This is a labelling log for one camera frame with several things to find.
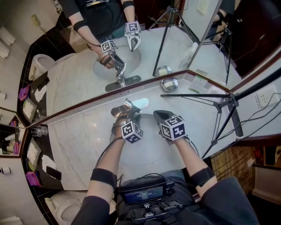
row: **light stand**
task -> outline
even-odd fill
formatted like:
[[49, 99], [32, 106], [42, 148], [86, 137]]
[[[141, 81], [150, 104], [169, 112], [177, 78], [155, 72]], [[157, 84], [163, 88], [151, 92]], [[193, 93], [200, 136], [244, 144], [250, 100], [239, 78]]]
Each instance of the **light stand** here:
[[[208, 149], [206, 150], [206, 152], [204, 153], [204, 155], [202, 156], [202, 158], [204, 158], [207, 153], [210, 151], [210, 149], [218, 142], [218, 139], [220, 137], [220, 135], [222, 134], [223, 130], [225, 129], [227, 123], [229, 122], [230, 118], [232, 117], [235, 109], [237, 106], [239, 106], [238, 101], [246, 96], [248, 96], [249, 94], [252, 94], [253, 92], [259, 90], [260, 88], [263, 88], [264, 86], [268, 85], [269, 83], [271, 83], [272, 81], [276, 80], [277, 78], [281, 77], [281, 68], [279, 68], [277, 71], [275, 71], [274, 73], [272, 73], [271, 75], [269, 75], [268, 77], [264, 78], [263, 80], [261, 80], [260, 82], [254, 84], [253, 86], [249, 87], [248, 89], [246, 89], [245, 91], [239, 93], [239, 94], [162, 94], [160, 95], [161, 97], [182, 97], [182, 98], [186, 98], [186, 97], [194, 97], [194, 98], [223, 98], [224, 100], [221, 101], [220, 103], [217, 102], [213, 102], [211, 100], [207, 100], [210, 102], [213, 102], [213, 104], [208, 104], [208, 105], [213, 105], [217, 108], [218, 113], [216, 116], [216, 124], [215, 124], [215, 129], [214, 129], [214, 133], [213, 133], [213, 138], [211, 141], [211, 145], [208, 147]], [[220, 119], [219, 119], [219, 124], [217, 126], [217, 119], [218, 119], [218, 115], [220, 114], [220, 118], [221, 118], [221, 109], [224, 106], [227, 105], [231, 105], [232, 108], [229, 112], [229, 114], [227, 115], [226, 120], [224, 121], [222, 127], [219, 130], [219, 126], [220, 126]]]
[[184, 25], [184, 28], [185, 28], [185, 32], [187, 33], [187, 35], [192, 39], [192, 35], [191, 35], [191, 32], [188, 28], [188, 26], [186, 25], [186, 23], [184, 22], [184, 19], [182, 18], [178, 8], [172, 8], [171, 6], [168, 6], [166, 11], [151, 25], [151, 27], [148, 29], [148, 31], [150, 31], [150, 29], [152, 27], [154, 27], [156, 24], [158, 24], [158, 22], [166, 15], [166, 14], [169, 14], [169, 17], [168, 17], [168, 20], [166, 22], [166, 27], [165, 27], [165, 31], [164, 31], [164, 35], [163, 35], [163, 38], [162, 38], [162, 42], [161, 42], [161, 45], [160, 45], [160, 48], [159, 48], [159, 53], [158, 53], [158, 56], [157, 56], [157, 59], [156, 59], [156, 64], [155, 64], [155, 67], [154, 67], [154, 70], [153, 70], [153, 76], [156, 76], [155, 72], [156, 72], [156, 69], [157, 69], [157, 66], [158, 66], [158, 62], [159, 62], [159, 59], [160, 59], [160, 55], [161, 55], [161, 52], [162, 52], [162, 49], [163, 49], [163, 46], [164, 46], [164, 43], [165, 43], [165, 39], [166, 39], [166, 35], [167, 35], [167, 31], [168, 31], [168, 27], [174, 25], [176, 27], [178, 27], [179, 29], [182, 30], [181, 27], [179, 27], [177, 24], [174, 24], [174, 15], [178, 15]]
[[[224, 28], [221, 31], [216, 32], [214, 35], [210, 35], [206, 37], [212, 38], [216, 36], [217, 34], [224, 33], [219, 41], [207, 41], [203, 42], [202, 45], [207, 45], [207, 44], [218, 44], [220, 46], [219, 50], [222, 51], [223, 56], [224, 56], [224, 63], [225, 63], [225, 69], [227, 71], [227, 77], [225, 79], [225, 85], [227, 85], [228, 82], [228, 76], [229, 76], [229, 70], [230, 70], [230, 63], [231, 63], [231, 51], [232, 51], [232, 32], [228, 28]], [[229, 36], [229, 48], [228, 48], [228, 62], [226, 59], [226, 51], [225, 51], [225, 41], [227, 37]]]

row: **hand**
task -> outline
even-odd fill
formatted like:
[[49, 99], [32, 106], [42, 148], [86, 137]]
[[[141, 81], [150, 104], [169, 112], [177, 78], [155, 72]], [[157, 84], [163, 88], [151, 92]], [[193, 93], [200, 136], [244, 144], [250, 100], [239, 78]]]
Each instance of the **hand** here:
[[[100, 59], [100, 63], [103, 64], [109, 57], [110, 54], [107, 54], [106, 56], [104, 56], [104, 54], [99, 54], [98, 55], [99, 59]], [[106, 68], [108, 69], [112, 69], [113, 68], [113, 60], [110, 60], [106, 65], [104, 65]]]

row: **toilet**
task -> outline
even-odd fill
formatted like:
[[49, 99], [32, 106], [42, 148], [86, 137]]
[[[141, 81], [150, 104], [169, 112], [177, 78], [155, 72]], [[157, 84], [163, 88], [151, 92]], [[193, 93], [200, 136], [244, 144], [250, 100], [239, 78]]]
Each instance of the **toilet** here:
[[[45, 198], [45, 202], [59, 225], [71, 225], [86, 195], [85, 191], [61, 191], [51, 198]], [[109, 214], [115, 208], [116, 202], [111, 200]]]
[[57, 61], [53, 60], [50, 56], [45, 54], [37, 54], [33, 57], [31, 67], [29, 70], [29, 80], [36, 80], [39, 76], [60, 64], [64, 60], [74, 56], [76, 53], [68, 54]]

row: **purple cloth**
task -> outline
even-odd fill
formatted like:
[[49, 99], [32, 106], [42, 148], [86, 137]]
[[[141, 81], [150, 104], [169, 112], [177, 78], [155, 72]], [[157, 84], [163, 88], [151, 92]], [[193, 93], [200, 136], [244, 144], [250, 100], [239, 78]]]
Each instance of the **purple cloth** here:
[[38, 187], [42, 187], [39, 179], [37, 177], [37, 173], [36, 172], [28, 172], [25, 175], [26, 179], [28, 180], [28, 183], [30, 186], [38, 186]]
[[21, 147], [21, 144], [19, 144], [17, 142], [14, 144], [14, 150], [13, 150], [14, 155], [18, 155], [20, 147]]
[[26, 100], [28, 98], [29, 87], [30, 87], [30, 85], [27, 85], [26, 87], [21, 89], [21, 91], [18, 94], [18, 99], [19, 100], [24, 101], [24, 100]]

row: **electrical outlet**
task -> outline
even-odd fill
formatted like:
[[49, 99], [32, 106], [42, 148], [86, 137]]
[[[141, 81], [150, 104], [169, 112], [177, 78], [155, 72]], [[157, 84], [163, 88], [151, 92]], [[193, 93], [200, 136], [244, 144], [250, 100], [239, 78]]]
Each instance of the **electrical outlet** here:
[[199, 0], [197, 5], [197, 13], [200, 16], [204, 16], [206, 14], [208, 8], [209, 0]]
[[[259, 100], [259, 105], [261, 108], [264, 108], [267, 106], [268, 102], [270, 101], [271, 96], [273, 95], [273, 93], [277, 93], [276, 87], [274, 84], [270, 85], [269, 87], [266, 87], [262, 90], [260, 90], [257, 93], [257, 99]], [[279, 95], [278, 94], [274, 94], [272, 96], [272, 99], [269, 103], [269, 105], [272, 105], [276, 102], [279, 102]]]

